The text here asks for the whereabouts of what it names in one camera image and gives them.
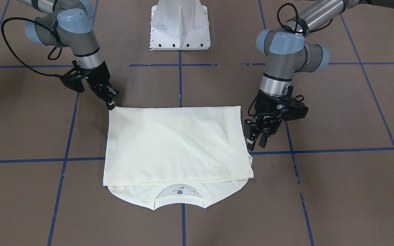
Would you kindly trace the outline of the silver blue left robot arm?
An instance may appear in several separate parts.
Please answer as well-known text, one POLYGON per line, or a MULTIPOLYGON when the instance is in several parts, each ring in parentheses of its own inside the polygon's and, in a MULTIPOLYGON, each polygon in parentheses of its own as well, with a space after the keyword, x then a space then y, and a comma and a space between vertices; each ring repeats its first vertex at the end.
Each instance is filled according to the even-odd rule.
POLYGON ((268 57, 259 92, 248 112, 250 119, 244 121, 244 137, 247 149, 256 144, 264 148, 275 135, 282 121, 305 118, 308 107, 302 95, 292 96, 292 79, 296 72, 318 72, 330 61, 327 48, 308 44, 305 38, 326 28, 345 10, 359 4, 369 4, 394 9, 394 0, 318 0, 302 12, 292 3, 294 17, 282 23, 276 30, 261 31, 256 40, 258 50, 268 57))

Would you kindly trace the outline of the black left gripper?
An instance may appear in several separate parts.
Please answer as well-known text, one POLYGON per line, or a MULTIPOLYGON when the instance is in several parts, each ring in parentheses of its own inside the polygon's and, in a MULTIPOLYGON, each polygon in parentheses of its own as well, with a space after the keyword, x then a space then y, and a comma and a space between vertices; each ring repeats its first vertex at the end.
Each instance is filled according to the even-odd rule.
POLYGON ((258 132, 261 132, 259 146, 265 148, 267 141, 275 135, 281 123, 280 114, 286 106, 278 101, 277 97, 270 96, 259 90, 254 100, 253 119, 244 120, 244 137, 247 149, 253 151, 256 145, 258 132))

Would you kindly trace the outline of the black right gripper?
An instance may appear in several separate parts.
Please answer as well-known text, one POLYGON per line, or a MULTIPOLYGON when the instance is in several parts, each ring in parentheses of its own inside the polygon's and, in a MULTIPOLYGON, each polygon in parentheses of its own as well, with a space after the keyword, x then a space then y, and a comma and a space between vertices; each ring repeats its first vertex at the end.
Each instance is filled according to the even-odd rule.
POLYGON ((84 77, 87 77, 89 88, 100 98, 108 110, 115 108, 115 101, 119 91, 113 89, 109 82, 110 73, 106 62, 103 61, 98 67, 92 69, 83 68, 84 77))

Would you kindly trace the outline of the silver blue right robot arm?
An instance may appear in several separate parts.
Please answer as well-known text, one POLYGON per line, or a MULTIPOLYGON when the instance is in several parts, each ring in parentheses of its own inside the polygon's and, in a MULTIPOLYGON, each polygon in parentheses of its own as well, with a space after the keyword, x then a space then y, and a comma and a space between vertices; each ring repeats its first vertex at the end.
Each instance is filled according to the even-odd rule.
POLYGON ((109 82, 110 73, 94 34, 93 6, 87 0, 24 0, 22 3, 45 14, 25 25, 32 42, 72 50, 73 68, 59 76, 64 86, 82 93, 85 90, 82 80, 86 79, 94 94, 108 110, 113 110, 119 92, 109 82))

